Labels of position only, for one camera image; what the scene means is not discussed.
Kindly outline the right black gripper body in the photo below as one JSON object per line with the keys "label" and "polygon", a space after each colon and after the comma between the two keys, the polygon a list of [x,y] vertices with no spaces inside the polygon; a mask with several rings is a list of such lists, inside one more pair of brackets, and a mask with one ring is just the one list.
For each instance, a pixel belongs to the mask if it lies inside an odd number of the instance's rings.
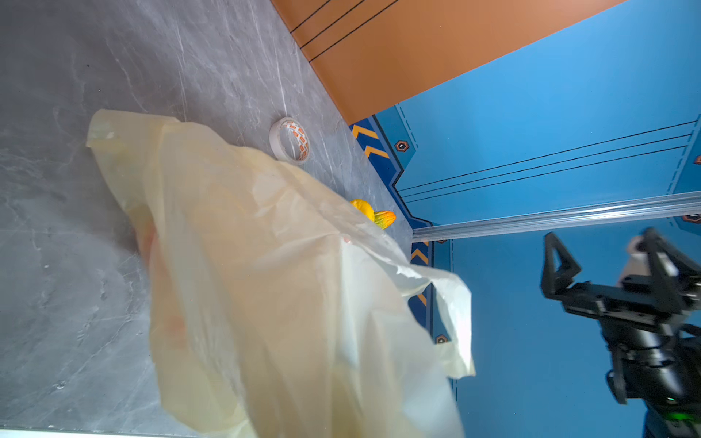
{"label": "right black gripper body", "polygon": [[576,283],[563,290],[563,308],[573,315],[626,328],[673,336],[700,310],[700,289],[681,293],[680,310],[662,310],[650,291],[651,281],[634,276],[632,289]]}

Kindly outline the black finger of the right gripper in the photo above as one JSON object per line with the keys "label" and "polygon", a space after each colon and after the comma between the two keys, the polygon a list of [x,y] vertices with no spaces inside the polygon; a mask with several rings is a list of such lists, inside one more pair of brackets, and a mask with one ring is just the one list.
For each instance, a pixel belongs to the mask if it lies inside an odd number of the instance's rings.
{"label": "black finger of the right gripper", "polygon": [[555,233],[545,235],[544,249],[540,287],[544,297],[556,299],[570,288],[582,269]]}
{"label": "black finger of the right gripper", "polygon": [[655,228],[643,233],[650,271],[651,294],[657,308],[683,313],[700,306],[700,265],[660,235]]}

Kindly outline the cream plastic bag orange print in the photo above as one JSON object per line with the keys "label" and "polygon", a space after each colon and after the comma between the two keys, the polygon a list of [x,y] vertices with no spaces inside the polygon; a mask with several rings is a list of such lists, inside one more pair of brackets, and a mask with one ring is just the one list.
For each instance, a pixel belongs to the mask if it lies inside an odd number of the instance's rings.
{"label": "cream plastic bag orange print", "polygon": [[314,177],[175,118],[87,144],[151,282],[162,407],[209,437],[460,437],[471,294]]}

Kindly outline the green orange mango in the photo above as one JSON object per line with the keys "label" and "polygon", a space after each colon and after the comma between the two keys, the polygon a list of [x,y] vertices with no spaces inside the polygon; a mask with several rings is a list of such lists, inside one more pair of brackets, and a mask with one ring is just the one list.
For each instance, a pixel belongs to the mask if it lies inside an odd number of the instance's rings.
{"label": "green orange mango", "polygon": [[374,224],[385,230],[396,221],[396,214],[392,211],[376,211],[374,213]]}

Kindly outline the yellow lemon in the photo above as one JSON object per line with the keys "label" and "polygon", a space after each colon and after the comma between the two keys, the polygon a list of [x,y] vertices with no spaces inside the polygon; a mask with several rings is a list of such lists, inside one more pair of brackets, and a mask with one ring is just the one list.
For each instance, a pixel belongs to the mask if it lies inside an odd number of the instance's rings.
{"label": "yellow lemon", "polygon": [[375,211],[372,206],[361,199],[356,199],[352,201],[352,206],[354,206],[358,211],[365,215],[370,221],[375,221]]}

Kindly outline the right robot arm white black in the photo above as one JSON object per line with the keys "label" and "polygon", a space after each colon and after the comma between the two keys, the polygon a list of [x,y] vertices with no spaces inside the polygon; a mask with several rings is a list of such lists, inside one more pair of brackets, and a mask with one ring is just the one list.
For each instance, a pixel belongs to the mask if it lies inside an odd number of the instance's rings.
{"label": "right robot arm white black", "polygon": [[647,228],[633,244],[637,272],[605,286],[576,282],[582,269],[555,234],[544,249],[544,297],[599,322],[612,356],[607,385],[621,405],[644,402],[643,435],[699,436],[700,328],[687,321],[700,309],[699,263]]}

